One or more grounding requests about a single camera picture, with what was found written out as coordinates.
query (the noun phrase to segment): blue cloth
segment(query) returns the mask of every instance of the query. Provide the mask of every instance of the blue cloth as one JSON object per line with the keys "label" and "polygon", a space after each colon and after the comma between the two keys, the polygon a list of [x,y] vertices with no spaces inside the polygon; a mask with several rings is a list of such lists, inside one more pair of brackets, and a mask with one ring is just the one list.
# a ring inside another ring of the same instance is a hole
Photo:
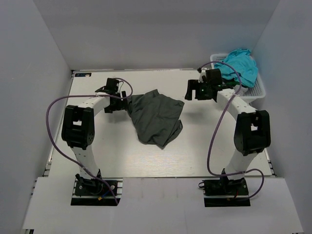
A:
{"label": "blue cloth", "polygon": [[[237,72],[240,74],[243,85],[252,88],[254,87],[255,81],[257,79],[258,68],[256,62],[249,57],[250,53],[250,50],[233,50],[223,60],[223,62],[231,65],[235,70],[237,70]],[[235,81],[238,81],[235,72],[228,66],[216,63],[214,68],[220,69],[223,78],[234,78]]]}

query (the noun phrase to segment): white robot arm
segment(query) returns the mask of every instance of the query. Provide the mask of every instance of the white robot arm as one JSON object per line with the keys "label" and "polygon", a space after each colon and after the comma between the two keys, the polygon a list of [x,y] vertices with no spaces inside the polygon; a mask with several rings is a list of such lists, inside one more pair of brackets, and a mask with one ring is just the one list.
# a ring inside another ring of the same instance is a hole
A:
{"label": "white robot arm", "polygon": [[[106,86],[96,90],[96,93],[121,97],[118,88],[119,81],[108,78]],[[91,146],[95,137],[94,117],[101,110],[112,113],[113,111],[126,109],[126,106],[127,100],[125,99],[98,96],[92,97],[78,106],[68,105],[65,109],[62,139],[73,150],[77,161],[84,165],[91,174],[97,175],[99,178],[101,178],[101,173],[96,165]],[[80,168],[80,177],[92,179],[82,168]]]}
{"label": "white robot arm", "polygon": [[[219,91],[217,93],[217,103],[221,106],[222,109],[225,108],[226,104],[228,103],[229,99],[232,97],[232,95],[235,93],[233,89],[224,89],[222,91]],[[231,104],[228,107],[227,110],[233,118],[237,121],[237,117],[241,113],[256,113],[256,109],[249,104],[247,104],[241,97],[236,96],[232,100]],[[239,152],[237,149],[235,149],[234,154],[232,156],[232,159],[230,163],[226,166],[224,169],[225,174],[232,174],[236,172],[245,172],[247,171],[250,163],[252,160],[258,155],[258,152],[250,153],[246,156],[244,156],[241,152]],[[238,174],[238,175],[230,175],[228,176],[229,180],[239,180],[242,179],[245,176],[245,174]]]}
{"label": "white robot arm", "polygon": [[[78,105],[78,108],[91,108],[93,109],[94,117],[104,108],[108,107],[110,105],[110,98],[109,97],[93,97],[82,104]],[[89,136],[90,138],[94,137],[94,134],[91,133]],[[93,175],[98,175],[100,173],[100,169],[98,168],[95,160],[94,155],[92,151],[92,146],[88,145],[86,149],[83,149],[81,147],[75,147],[73,146],[71,148],[76,156],[76,159],[78,162],[80,162],[82,165],[84,165]],[[91,177],[82,169],[80,169],[80,176],[85,179],[91,179]]]}
{"label": "white robot arm", "polygon": [[241,195],[248,198],[247,184],[244,179],[245,171],[252,160],[271,143],[270,118],[267,111],[258,111],[247,104],[241,97],[234,96],[234,90],[223,84],[219,69],[206,70],[198,80],[189,80],[186,100],[192,100],[192,91],[195,90],[195,99],[214,99],[223,109],[236,120],[234,133],[235,151],[229,164],[223,169],[220,180],[205,180],[203,188],[205,206],[248,206],[249,200],[245,199],[244,204],[229,202],[229,197]]}

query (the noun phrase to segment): white platform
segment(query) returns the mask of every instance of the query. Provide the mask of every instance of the white platform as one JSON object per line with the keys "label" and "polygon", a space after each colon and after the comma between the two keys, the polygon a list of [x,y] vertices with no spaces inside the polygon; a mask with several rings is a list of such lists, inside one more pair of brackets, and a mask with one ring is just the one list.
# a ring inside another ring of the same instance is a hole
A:
{"label": "white platform", "polygon": [[[70,206],[72,176],[39,178],[23,228],[34,234],[292,234],[302,227],[282,178],[250,207],[205,208],[199,178],[126,178],[117,207]],[[247,178],[251,193],[261,179]]]}
{"label": "white platform", "polygon": [[[74,78],[71,94],[92,94],[108,77],[122,77],[135,94],[158,89],[184,100],[187,80],[195,71],[101,72],[89,78]],[[79,104],[84,98],[72,98]],[[183,130],[164,150],[141,144],[125,112],[99,113],[93,144],[96,162],[104,177],[123,177],[117,207],[70,206],[74,174],[78,167],[53,152],[48,177],[38,178],[24,222],[34,234],[291,234],[302,227],[286,182],[267,177],[250,207],[205,208],[200,178],[126,178],[166,176],[209,176],[206,158],[209,141],[221,110],[214,101],[185,101],[181,114]],[[235,120],[224,117],[212,154],[212,170],[221,172],[233,150]],[[61,140],[57,144],[68,155],[72,151]],[[270,175],[265,154],[250,168]],[[260,185],[258,177],[246,178],[250,194]]]}
{"label": "white platform", "polygon": [[[121,77],[129,81],[134,94],[144,94],[158,89],[161,94],[185,102],[180,119],[183,130],[164,150],[155,145],[144,145],[137,139],[136,130],[125,111],[112,114],[99,113],[95,118],[96,137],[93,142],[95,160],[103,177],[205,177],[206,160],[211,136],[222,110],[213,100],[187,101],[184,96],[187,80],[198,78],[197,71],[121,71],[93,72],[91,77],[74,78],[71,95],[94,94],[106,84],[107,78]],[[122,87],[127,93],[129,87]],[[68,104],[78,105],[85,98],[70,98]],[[227,113],[214,141],[211,169],[220,173],[229,163],[234,152],[235,120]],[[73,152],[60,137],[57,145],[67,154]],[[51,177],[78,172],[78,167],[53,151]],[[249,169],[259,168],[264,175],[271,175],[266,155],[261,153]]]}

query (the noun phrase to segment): white wall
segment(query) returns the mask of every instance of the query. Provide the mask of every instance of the white wall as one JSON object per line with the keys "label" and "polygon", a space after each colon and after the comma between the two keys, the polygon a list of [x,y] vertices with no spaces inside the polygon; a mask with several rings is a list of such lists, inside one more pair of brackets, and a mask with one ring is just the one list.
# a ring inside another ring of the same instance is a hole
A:
{"label": "white wall", "polygon": [[252,49],[279,0],[34,0],[71,69],[197,68]]}
{"label": "white wall", "polygon": [[16,234],[50,150],[45,110],[68,93],[71,72],[32,0],[2,0],[0,32],[0,233]]}
{"label": "white wall", "polygon": [[312,234],[312,1],[282,0],[253,55],[271,117],[274,169],[286,179],[305,234]]}

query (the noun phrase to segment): white basket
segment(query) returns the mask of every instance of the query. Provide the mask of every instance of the white basket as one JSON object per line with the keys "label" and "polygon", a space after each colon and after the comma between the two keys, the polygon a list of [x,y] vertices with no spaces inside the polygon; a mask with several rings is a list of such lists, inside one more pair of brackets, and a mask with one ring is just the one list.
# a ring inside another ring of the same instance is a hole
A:
{"label": "white basket", "polygon": [[[228,54],[214,54],[210,56],[210,61],[221,61],[226,58]],[[260,77],[260,74],[257,75],[257,80],[255,81],[253,88],[248,88],[248,91],[244,93],[244,96],[241,98],[247,102],[250,103],[258,98],[264,98],[265,97],[265,90],[264,86]]]}

